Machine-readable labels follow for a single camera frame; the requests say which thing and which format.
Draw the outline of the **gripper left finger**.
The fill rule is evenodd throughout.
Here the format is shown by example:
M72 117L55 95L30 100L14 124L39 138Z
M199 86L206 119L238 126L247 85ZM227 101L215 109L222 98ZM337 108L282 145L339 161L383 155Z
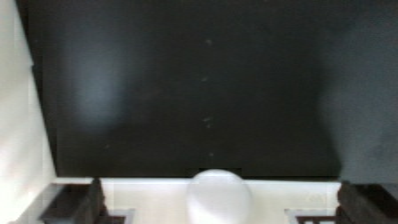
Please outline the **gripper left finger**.
M97 224L106 214L101 181L67 184L40 214L44 224Z

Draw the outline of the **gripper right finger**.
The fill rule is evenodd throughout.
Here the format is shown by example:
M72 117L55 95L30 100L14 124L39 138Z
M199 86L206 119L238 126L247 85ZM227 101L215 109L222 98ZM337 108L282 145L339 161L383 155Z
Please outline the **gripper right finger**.
M398 184L341 183L335 224L398 224Z

